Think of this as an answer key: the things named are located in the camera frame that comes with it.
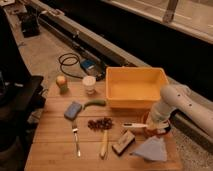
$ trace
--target small cup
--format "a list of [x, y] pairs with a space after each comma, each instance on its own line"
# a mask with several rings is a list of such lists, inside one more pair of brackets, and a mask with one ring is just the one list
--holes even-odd
[[87, 94], [93, 94], [95, 92], [96, 78], [93, 76], [85, 76], [82, 80], [85, 91]]
[[57, 76], [56, 84], [60, 89], [60, 94], [64, 94], [68, 91], [67, 79], [65, 76], [62, 75]]

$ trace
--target gray cloth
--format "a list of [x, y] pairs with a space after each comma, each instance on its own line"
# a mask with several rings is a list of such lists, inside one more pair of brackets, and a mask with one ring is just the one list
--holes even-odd
[[152, 161], [166, 161], [167, 151], [165, 147], [164, 139], [153, 136], [148, 138], [139, 147], [137, 147], [131, 155], [141, 156], [144, 159]]

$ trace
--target utensil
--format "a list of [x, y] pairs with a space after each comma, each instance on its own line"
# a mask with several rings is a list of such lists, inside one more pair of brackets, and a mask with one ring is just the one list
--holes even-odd
[[143, 123], [124, 123], [122, 125], [124, 128], [145, 128], [148, 125]]
[[108, 130], [105, 129], [103, 133], [103, 139], [101, 142], [101, 149], [99, 153], [101, 159], [105, 159], [107, 156], [107, 146], [108, 146]]
[[81, 156], [81, 151], [80, 151], [80, 146], [79, 146], [79, 141], [78, 141], [78, 127], [77, 127], [77, 123], [76, 120], [72, 121], [72, 131], [75, 135], [75, 143], [76, 143], [76, 152], [77, 152], [77, 156], [80, 157]]

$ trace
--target orange plastic bin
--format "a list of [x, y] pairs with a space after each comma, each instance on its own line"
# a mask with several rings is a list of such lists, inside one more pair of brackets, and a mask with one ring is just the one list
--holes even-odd
[[168, 84], [162, 68], [108, 67], [106, 99], [112, 108], [150, 109], [160, 99], [160, 89]]

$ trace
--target fork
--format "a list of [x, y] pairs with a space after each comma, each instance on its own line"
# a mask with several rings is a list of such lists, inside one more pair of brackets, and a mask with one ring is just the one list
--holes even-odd
[[80, 151], [80, 147], [79, 147], [79, 141], [78, 141], [78, 127], [77, 127], [77, 123], [76, 121], [72, 121], [72, 132], [75, 135], [75, 144], [76, 144], [76, 152], [77, 152], [77, 156], [80, 157], [81, 156], [81, 151]]

